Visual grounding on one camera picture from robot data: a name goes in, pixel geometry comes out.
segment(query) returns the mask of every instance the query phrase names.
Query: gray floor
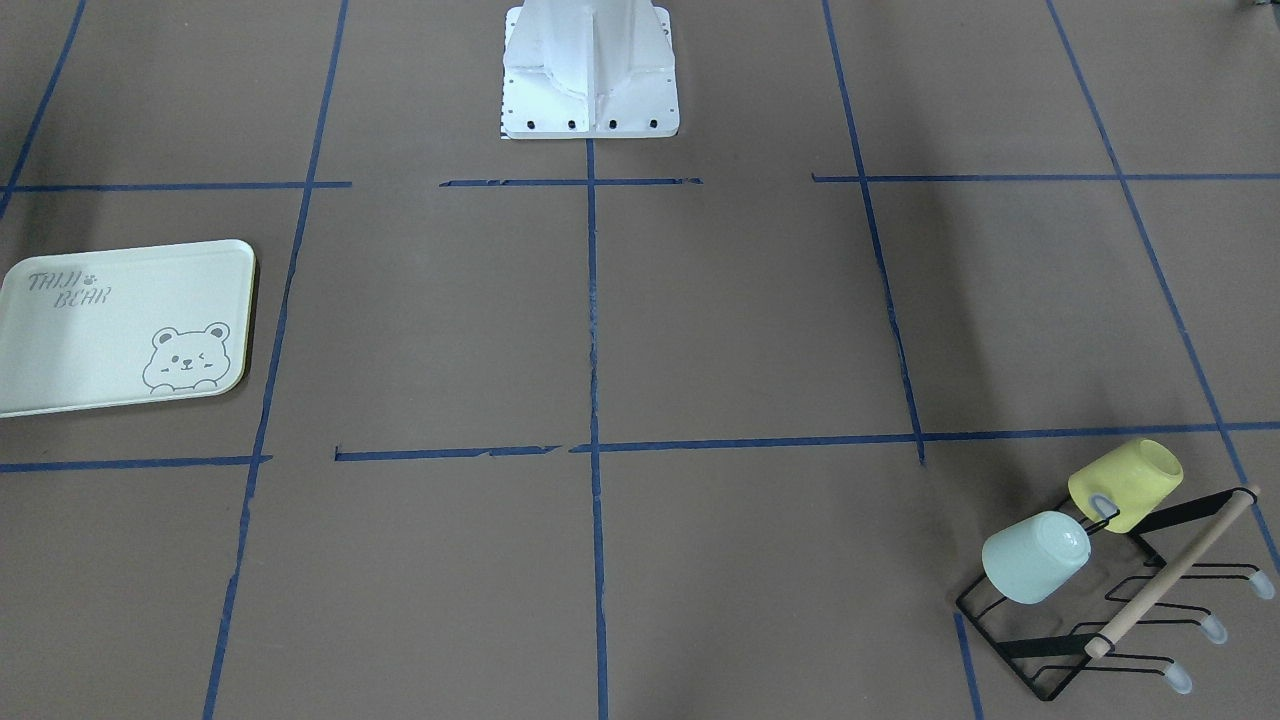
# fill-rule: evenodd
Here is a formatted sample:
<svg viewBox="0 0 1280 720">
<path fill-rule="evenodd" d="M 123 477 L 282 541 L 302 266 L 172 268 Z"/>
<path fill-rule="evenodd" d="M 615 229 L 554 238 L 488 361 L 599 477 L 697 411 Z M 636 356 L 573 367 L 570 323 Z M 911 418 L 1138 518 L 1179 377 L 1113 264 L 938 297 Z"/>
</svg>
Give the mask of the gray floor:
<svg viewBox="0 0 1280 720">
<path fill-rule="evenodd" d="M 1274 8 L 667 0 L 680 135 L 588 147 L 498 138 L 511 4 L 0 6 L 0 269 L 261 266 L 232 392 L 0 420 L 0 716 L 1274 714 L 1240 587 L 1126 643 L 1187 697 L 952 605 L 1126 437 L 1280 473 Z"/>
</svg>

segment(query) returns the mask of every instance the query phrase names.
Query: yellow cup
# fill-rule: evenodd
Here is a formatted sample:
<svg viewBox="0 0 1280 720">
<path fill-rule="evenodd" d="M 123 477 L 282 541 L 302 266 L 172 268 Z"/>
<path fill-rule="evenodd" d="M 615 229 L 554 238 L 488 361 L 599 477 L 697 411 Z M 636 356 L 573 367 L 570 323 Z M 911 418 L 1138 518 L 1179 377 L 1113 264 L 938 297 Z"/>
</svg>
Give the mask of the yellow cup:
<svg viewBox="0 0 1280 720">
<path fill-rule="evenodd" d="M 1066 480 L 1075 506 L 1094 523 L 1098 496 L 1120 509 L 1107 524 L 1112 533 L 1128 533 L 1183 482 L 1183 465 L 1169 448 L 1153 439 L 1132 439 L 1085 465 Z"/>
</svg>

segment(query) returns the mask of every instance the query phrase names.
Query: blue grid line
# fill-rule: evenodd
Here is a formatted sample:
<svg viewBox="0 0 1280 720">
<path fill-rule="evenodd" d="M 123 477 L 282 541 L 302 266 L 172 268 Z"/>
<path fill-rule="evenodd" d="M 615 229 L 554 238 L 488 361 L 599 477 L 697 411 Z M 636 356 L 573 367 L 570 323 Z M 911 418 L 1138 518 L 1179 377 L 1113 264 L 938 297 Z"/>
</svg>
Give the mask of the blue grid line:
<svg viewBox="0 0 1280 720">
<path fill-rule="evenodd" d="M 969 635 L 964 630 L 964 616 L 955 614 L 956 641 L 960 642 L 960 660 L 964 662 L 964 675 L 969 682 L 969 701 L 973 703 L 974 720 L 983 720 L 982 694 L 978 693 L 978 675 L 973 670 L 973 655 L 969 652 Z"/>
<path fill-rule="evenodd" d="M 67 65 L 67 56 L 72 53 L 72 45 L 76 42 L 76 33 L 79 31 L 81 18 L 84 17 L 84 5 L 87 0 L 79 0 L 76 5 L 76 14 L 72 15 L 72 26 L 67 31 L 67 40 L 63 42 L 63 51 L 58 55 L 58 63 L 54 64 L 54 72 L 49 76 L 49 85 L 45 86 L 45 95 L 40 99 L 40 105 L 36 106 L 36 117 L 31 119 L 31 127 L 27 128 L 27 137 L 22 141 L 22 150 L 18 151 L 18 160 L 13 165 L 13 172 L 9 173 L 9 182 L 5 183 L 4 195 L 0 195 L 0 220 L 4 219 L 5 211 L 9 209 L 9 201 L 13 199 L 13 191 L 18 186 L 18 177 L 22 176 L 23 167 L 27 165 L 27 158 L 31 156 L 31 146 L 36 141 L 36 133 L 40 132 L 40 123 L 45 119 L 45 111 L 49 109 L 49 101 L 54 97 L 54 88 L 58 87 L 58 78 L 63 76 L 63 67 Z"/>
<path fill-rule="evenodd" d="M 646 184 L 703 184 L 703 178 L 527 178 L 527 179 L 458 179 L 445 181 L 440 187 L 590 187 L 590 186 L 646 186 Z"/>
<path fill-rule="evenodd" d="M 595 232 L 595 141 L 586 141 L 588 320 L 591 331 L 591 547 L 595 557 L 595 683 L 599 720 L 609 720 L 609 656 L 604 623 L 604 507 L 600 496 L 600 342 Z"/>
<path fill-rule="evenodd" d="M 1151 236 L 1147 233 L 1147 223 L 1143 222 L 1142 213 L 1138 210 L 1138 201 L 1134 199 L 1133 190 L 1129 187 L 1129 181 L 1125 178 L 1124 169 L 1120 167 L 1120 159 L 1116 155 L 1115 146 L 1111 143 L 1111 136 L 1107 133 L 1107 128 L 1102 123 L 1102 114 L 1098 111 L 1098 105 L 1093 100 L 1093 94 L 1089 92 L 1089 85 L 1084 79 L 1084 70 L 1080 68 L 1080 63 L 1075 56 L 1075 50 L 1071 49 L 1071 41 L 1066 36 L 1066 27 L 1062 24 L 1062 19 L 1057 14 L 1057 8 L 1053 5 L 1053 0 L 1044 0 L 1044 5 L 1048 8 L 1050 15 L 1053 19 L 1053 26 L 1057 28 L 1057 35 L 1062 41 L 1062 49 L 1066 51 L 1068 60 L 1071 63 L 1071 69 L 1075 72 L 1075 79 L 1080 85 L 1080 92 L 1084 95 L 1084 101 L 1088 104 L 1089 113 L 1093 115 L 1093 122 L 1098 128 L 1098 135 L 1102 137 L 1102 145 L 1106 147 L 1107 156 L 1111 159 L 1111 167 L 1115 169 L 1116 179 L 1120 182 L 1120 188 L 1124 191 L 1125 201 L 1129 205 L 1129 213 L 1133 215 L 1133 220 L 1138 225 L 1138 234 L 1142 237 L 1143 247 L 1147 251 L 1147 259 L 1151 261 L 1151 269 L 1156 274 L 1160 290 L 1165 295 L 1165 302 L 1169 305 L 1169 311 L 1174 316 L 1174 324 L 1178 327 L 1178 334 L 1181 336 L 1183 346 L 1187 348 L 1187 355 L 1192 361 L 1192 366 L 1196 369 L 1196 377 L 1204 393 L 1204 400 L 1208 402 L 1210 411 L 1213 414 L 1213 423 L 1217 427 L 1219 434 L 1222 437 L 1222 445 L 1226 447 L 1226 454 L 1231 460 L 1231 466 L 1235 469 L 1235 475 L 1240 484 L 1248 486 L 1249 478 L 1244 471 L 1244 465 L 1240 462 L 1239 454 L 1235 451 L 1235 443 L 1231 441 L 1231 433 L 1222 419 L 1222 413 L 1217 406 L 1217 400 L 1213 397 L 1213 389 L 1210 387 L 1208 377 L 1204 374 L 1204 366 L 1201 364 L 1199 356 L 1196 352 L 1196 346 L 1192 343 L 1192 336 L 1187 329 L 1187 323 L 1183 322 L 1183 314 L 1178 309 L 1176 300 L 1174 300 L 1174 292 L 1169 286 L 1169 279 L 1165 277 L 1165 270 L 1160 265 L 1160 259 L 1156 256 L 1156 247 L 1152 245 Z M 1271 553 L 1271 562 L 1275 565 L 1276 570 L 1280 571 L 1280 552 L 1276 551 L 1275 543 L 1270 539 L 1271 530 L 1267 528 L 1262 511 L 1257 507 L 1257 505 L 1253 507 L 1253 516 L 1258 523 L 1258 529 L 1262 532 L 1263 538 L 1267 539 L 1267 550 Z"/>
<path fill-rule="evenodd" d="M 872 236 L 872 249 L 876 251 L 876 266 L 881 283 L 884 286 L 884 307 L 888 310 L 888 325 L 897 346 L 897 364 L 902 373 L 902 392 L 906 395 L 906 410 L 911 416 L 911 432 L 915 433 L 915 452 L 924 465 L 924 438 L 920 430 L 920 415 L 915 409 L 915 392 L 911 389 L 911 373 L 906 366 L 906 348 L 902 346 L 902 331 L 897 325 L 897 310 L 893 307 L 893 290 L 888 282 L 888 268 L 884 264 L 884 249 L 881 246 L 879 227 L 876 223 L 876 208 L 872 204 L 872 188 L 867 182 L 867 167 L 863 164 L 863 149 L 858 140 L 858 124 L 854 122 L 854 106 L 849 100 L 849 86 L 845 83 L 845 64 L 840 59 L 840 44 L 836 42 L 836 26 L 831 19 L 831 3 L 822 0 L 822 13 L 827 20 L 827 40 L 831 42 L 831 59 L 836 65 L 836 81 L 840 83 L 840 99 L 845 105 L 845 123 L 849 126 L 849 142 L 854 150 L 854 164 L 858 165 L 858 184 L 863 191 L 863 208 L 867 210 L 867 225 Z"/>
<path fill-rule="evenodd" d="M 338 74 L 338 56 L 342 51 L 342 35 L 347 24 L 347 4 L 342 0 L 338 8 L 338 24 L 333 36 L 333 50 L 329 55 L 329 72 L 325 76 L 324 94 L 320 100 L 320 113 L 316 118 L 315 136 L 311 141 L 311 161 L 307 167 L 306 187 L 302 190 L 302 204 L 298 208 L 298 224 L 293 233 L 293 249 L 289 254 L 289 270 L 284 278 L 280 295 L 280 314 L 275 325 L 275 342 L 271 347 L 271 364 L 266 374 L 266 388 L 262 391 L 262 418 L 253 439 L 253 455 L 244 482 L 244 501 L 241 505 L 239 537 L 236 546 L 236 568 L 227 580 L 227 596 L 223 600 L 223 614 L 218 624 L 218 642 L 214 646 L 214 661 L 209 671 L 209 688 L 205 693 L 204 720 L 212 720 L 218 703 L 218 685 L 221 680 L 223 660 L 227 656 L 227 638 L 230 634 L 232 612 L 236 609 L 236 593 L 239 585 L 241 568 L 244 564 L 244 544 L 248 541 L 250 503 L 257 489 L 257 475 L 261 468 L 262 446 L 266 443 L 266 428 L 271 418 L 271 401 L 275 393 L 275 379 L 280 370 L 280 355 L 284 350 L 284 331 L 289 316 L 289 293 L 293 288 L 293 275 L 298 268 L 298 252 L 302 250 L 302 237 L 306 233 L 307 213 L 311 208 L 311 191 L 316 179 L 316 167 L 320 164 L 320 146 L 324 141 L 325 120 L 329 115 L 329 99 L 333 95 L 334 77 Z"/>
<path fill-rule="evenodd" d="M 266 462 L 270 455 L 264 455 Z M 64 473 L 68 470 L 141 470 L 147 468 L 209 468 L 238 466 L 252 462 L 250 455 L 221 457 L 147 457 L 134 460 L 69 460 L 63 462 L 3 462 L 0 475 L 17 473 Z"/>
<path fill-rule="evenodd" d="M 385 450 L 375 452 L 342 452 L 334 450 L 334 462 L 370 462 L 379 460 L 439 460 L 444 457 L 511 457 L 547 455 L 558 445 L 517 445 L 511 447 L 447 447 L 442 450 Z"/>
<path fill-rule="evenodd" d="M 17 193 L 37 192 L 182 192 L 206 190 L 305 190 L 306 181 L 293 182 L 174 182 L 137 184 L 19 184 Z M 349 188 L 351 181 L 317 181 L 315 190 Z"/>
<path fill-rule="evenodd" d="M 1275 181 L 1280 173 L 995 173 L 942 176 L 809 176 L 815 183 L 915 183 L 915 182 L 1115 182 L 1117 177 L 1135 182 Z"/>
<path fill-rule="evenodd" d="M 1280 430 L 1280 421 L 1266 423 L 1226 423 L 1231 432 Z M 1213 423 L 1162 424 L 1162 425 L 1103 425 L 1082 428 L 1032 428 L 1014 430 L 965 430 L 945 433 L 922 433 L 927 443 L 932 442 L 980 442 L 992 439 L 1048 439 L 1075 437 L 1125 437 L 1217 433 Z M 808 437 L 760 437 L 760 438 L 713 438 L 713 439 L 667 439 L 639 442 L 598 442 L 603 452 L 662 452 L 667 450 L 739 450 L 754 447 L 831 447 L 847 445 L 906 445 L 914 443 L 914 433 L 882 433 L 861 436 L 808 436 Z M 371 452 L 335 452 L 337 462 L 358 462 L 366 460 L 435 460 L 445 457 L 500 457 L 509 455 L 548 455 L 564 447 L 562 445 L 517 445 L 508 447 L 471 447 L 439 450 L 387 450 Z M 568 448 L 570 454 L 591 452 L 593 443 L 585 442 Z"/>
</svg>

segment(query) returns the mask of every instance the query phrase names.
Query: drying rack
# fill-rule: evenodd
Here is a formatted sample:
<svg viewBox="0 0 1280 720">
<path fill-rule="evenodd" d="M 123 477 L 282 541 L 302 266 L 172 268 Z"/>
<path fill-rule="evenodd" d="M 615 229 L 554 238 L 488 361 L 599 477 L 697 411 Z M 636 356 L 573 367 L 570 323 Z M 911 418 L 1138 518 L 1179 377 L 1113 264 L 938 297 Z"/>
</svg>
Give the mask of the drying rack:
<svg viewBox="0 0 1280 720">
<path fill-rule="evenodd" d="M 1085 566 L 1092 569 L 1091 573 L 1079 573 L 1044 603 L 1007 602 L 1009 598 L 983 574 L 960 593 L 956 606 L 1042 701 L 1056 698 L 1084 671 L 1160 675 L 1176 692 L 1185 694 L 1192 689 L 1192 680 L 1174 659 L 1120 653 L 1116 646 L 1135 625 L 1197 625 L 1211 642 L 1226 642 L 1226 629 L 1207 607 L 1164 602 L 1165 594 L 1181 580 L 1245 580 L 1260 597 L 1270 600 L 1275 596 L 1270 579 L 1256 565 L 1199 562 L 1231 523 L 1257 503 L 1260 492 L 1253 484 L 1235 487 L 1152 512 L 1128 533 L 1105 533 L 1114 539 L 1094 539 L 1093 557 Z M 1073 507 L 1070 498 L 1055 510 L 1064 507 Z M 1093 537 L 1117 516 L 1119 512 L 1088 525 L 1085 530 Z M 1172 560 L 1166 560 L 1144 537 L 1204 519 L 1210 519 L 1208 524 Z M 1146 573 L 1135 573 L 1137 568 Z M 1123 579 L 1115 582 L 1120 574 Z M 1098 591 L 1108 583 L 1112 584 L 1101 600 L 1120 603 L 1114 616 L 1107 620 L 1083 619 L 1068 632 L 1052 634 L 1053 628 L 1073 623 L 1074 612 L 1079 612 L 1080 606 L 1089 605 L 1082 602 L 1082 597 L 1097 601 Z M 1135 594 L 1124 592 L 1139 583 L 1143 587 Z M 1146 619 L 1155 607 L 1180 616 Z M 1050 628 L 1050 634 L 1046 634 L 1046 628 Z"/>
</svg>

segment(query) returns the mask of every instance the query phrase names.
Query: black metal frame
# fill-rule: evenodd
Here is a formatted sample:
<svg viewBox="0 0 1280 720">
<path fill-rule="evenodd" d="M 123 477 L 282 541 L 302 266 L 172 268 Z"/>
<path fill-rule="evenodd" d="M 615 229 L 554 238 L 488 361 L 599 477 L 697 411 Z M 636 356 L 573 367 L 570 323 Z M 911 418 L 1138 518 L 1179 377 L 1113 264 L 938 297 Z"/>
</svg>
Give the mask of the black metal frame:
<svg viewBox="0 0 1280 720">
<path fill-rule="evenodd" d="M 1142 555 L 1146 557 L 1146 560 L 1143 561 L 1143 566 L 1144 568 L 1164 568 L 1165 565 L 1167 565 L 1167 561 L 1165 560 L 1165 557 L 1162 555 L 1160 555 L 1160 552 L 1155 547 L 1151 546 L 1151 543 L 1148 543 L 1146 541 L 1146 538 L 1143 536 L 1147 534 L 1147 533 L 1153 533 L 1156 530 L 1162 530 L 1165 528 L 1171 528 L 1174 525 L 1181 525 L 1184 523 L 1190 523 L 1190 521 L 1194 521 L 1194 520 L 1208 518 L 1208 516 L 1216 514 L 1219 510 L 1221 510 L 1222 506 L 1226 505 L 1226 501 L 1230 500 L 1230 497 L 1234 493 L 1236 493 L 1236 492 L 1245 492 L 1245 493 L 1253 496 L 1253 501 L 1257 502 L 1257 495 L 1254 495 L 1248 488 L 1236 487 L 1236 488 L 1226 489 L 1226 491 L 1222 491 L 1222 492 L 1219 492 L 1219 493 L 1213 493 L 1213 495 L 1208 495 L 1208 496 L 1204 496 L 1204 497 L 1199 497 L 1199 498 L 1196 498 L 1196 500 L 1192 500 L 1192 501 L 1188 501 L 1188 502 L 1183 502 L 1180 505 L 1175 505 L 1172 507 L 1167 507 L 1165 510 L 1158 510 L 1156 512 L 1152 512 L 1152 514 L 1147 515 L 1140 523 L 1138 523 L 1137 525 L 1134 525 L 1134 528 L 1132 530 L 1129 530 L 1128 533 L 1125 533 L 1125 537 L 1128 537 L 1138 547 L 1138 550 L 1142 552 Z M 1065 506 L 1065 505 L 1068 505 L 1069 502 L 1071 502 L 1070 497 L 1062 500 L 1062 502 L 1057 503 L 1053 509 L 1055 510 L 1061 510 L 1061 507 Z M 1111 520 L 1114 520 L 1117 515 L 1119 515 L 1119 512 L 1116 515 L 1111 515 L 1110 518 L 1106 518 L 1106 519 L 1103 519 L 1101 521 L 1093 523 L 1092 525 L 1088 525 L 1085 528 L 1085 532 L 1088 534 L 1091 534 L 1091 536 L 1094 534 L 1094 533 L 1097 533 L 1098 530 L 1101 530 L 1105 527 L 1107 527 L 1107 524 Z M 1236 568 L 1236 569 L 1252 569 L 1252 570 L 1257 571 L 1257 566 L 1254 566 L 1254 565 L 1245 565 L 1245 564 L 1213 564 L 1213 562 L 1199 564 L 1199 562 L 1197 562 L 1196 565 L 1193 565 L 1193 568 L 1203 568 L 1203 569 L 1211 569 L 1211 568 Z M 1108 600 L 1111 602 L 1121 602 L 1121 603 L 1123 602 L 1128 602 L 1132 598 L 1117 597 L 1116 596 L 1116 593 L 1119 592 L 1119 589 L 1121 587 L 1124 587 L 1125 584 L 1130 583 L 1130 582 L 1134 582 L 1134 580 L 1147 580 L 1147 579 L 1151 579 L 1153 577 L 1155 577 L 1153 574 L 1152 575 L 1129 575 L 1128 578 L 1120 580 L 1115 587 L 1112 587 L 1106 593 L 1105 597 L 1106 597 L 1106 600 Z M 1206 580 L 1207 579 L 1248 579 L 1248 577 L 1245 577 L 1245 575 L 1228 575 L 1228 574 L 1207 574 L 1207 575 L 1183 575 L 1183 579 L 1206 579 Z M 1080 673 L 1087 671 L 1087 670 L 1088 671 L 1101 671 L 1101 673 L 1142 673 L 1142 674 L 1153 674 L 1153 675 L 1164 675 L 1165 674 L 1164 667 L 1156 669 L 1156 667 L 1133 667 L 1133 666 L 1111 666 L 1111 665 L 1097 666 L 1097 665 L 1091 665 L 1091 662 L 1093 661 L 1093 659 L 1088 653 L 1085 653 L 1084 646 L 1087 646 L 1089 643 L 1089 641 L 1092 641 L 1093 638 L 1102 638 L 1102 635 L 1100 635 L 1098 633 L 1083 633 L 1082 634 L 1082 633 L 1079 633 L 1079 630 L 1082 628 L 1087 628 L 1087 626 L 1097 626 L 1097 628 L 1101 629 L 1102 625 L 1106 624 L 1106 621 L 1087 620 L 1087 621 L 1083 621 L 1083 623 L 1078 623 L 1074 628 L 1071 628 L 1071 632 L 1068 633 L 1068 634 L 1065 634 L 1065 635 L 1034 637 L 1034 638 L 1004 639 L 1004 641 L 1002 639 L 997 639 L 992 634 L 991 629 L 987 625 L 983 625 L 982 618 L 986 616 L 992 610 L 995 610 L 996 607 L 998 607 L 1002 603 L 1005 603 L 1005 601 L 1007 601 L 1009 598 L 1001 596 L 1000 600 L 997 600 L 993 603 L 989 603 L 987 607 L 984 607 L 979 612 L 974 612 L 969 606 L 965 605 L 965 600 L 975 589 L 978 589 L 978 587 L 982 585 L 984 582 L 987 582 L 989 584 L 989 580 L 988 580 L 987 575 L 982 574 L 982 575 L 978 577 L 978 579 L 975 579 L 972 584 L 969 584 L 969 587 L 965 588 L 964 592 L 961 592 L 959 594 L 959 597 L 956 597 L 956 607 L 969 620 L 969 624 L 972 624 L 973 628 L 975 630 L 978 630 L 978 634 L 982 635 L 982 638 L 987 641 L 987 644 L 989 644 L 992 647 L 992 650 L 996 651 L 996 655 L 998 655 L 1000 659 L 1006 665 L 1009 665 L 1009 669 L 1014 671 L 1014 675 L 1016 675 L 1018 679 L 1020 679 L 1023 682 L 1023 684 L 1025 684 L 1027 688 L 1030 689 L 1032 693 L 1034 693 L 1036 697 L 1038 697 L 1039 700 L 1042 700 L 1044 702 L 1050 702 L 1050 701 L 1055 700 L 1059 694 L 1062 693 L 1062 691 L 1066 688 L 1066 685 L 1069 685 L 1071 683 L 1071 680 L 1074 680 L 1076 678 L 1076 675 L 1079 675 Z M 1174 609 L 1174 610 L 1185 610 L 1185 611 L 1203 612 L 1204 615 L 1210 614 L 1210 611 L 1208 611 L 1207 607 L 1199 607 L 1199 606 L 1194 606 L 1194 605 L 1176 605 L 1176 603 L 1161 602 L 1161 603 L 1157 603 L 1157 606 L 1158 607 L 1166 607 L 1166 609 Z M 1197 620 L 1197 619 L 1139 620 L 1138 624 L 1139 625 L 1174 625 L 1174 624 L 1194 624 L 1194 625 L 1199 625 L 1201 620 Z M 1032 657 L 1044 657 L 1044 659 L 1050 659 L 1050 657 L 1075 657 L 1076 661 L 1074 664 L 1046 664 L 1046 665 L 1042 665 L 1042 666 L 1037 667 L 1033 673 L 1029 673 L 1027 669 L 1019 666 L 1019 664 L 1016 662 L 1018 660 L 1032 659 Z M 1108 657 L 1108 659 L 1120 659 L 1120 660 L 1160 661 L 1160 662 L 1165 662 L 1166 667 L 1167 667 L 1167 664 L 1172 664 L 1172 659 L 1164 657 L 1164 656 L 1157 656 L 1157 655 L 1123 655 L 1123 653 L 1117 653 L 1117 652 L 1115 652 L 1115 646 L 1114 644 L 1111 647 L 1111 652 L 1108 652 L 1105 657 Z M 1047 670 L 1065 670 L 1066 671 L 1066 676 L 1064 676 L 1057 684 L 1053 684 L 1053 685 L 1047 685 L 1046 687 L 1046 685 L 1038 684 L 1037 680 Z"/>
</svg>

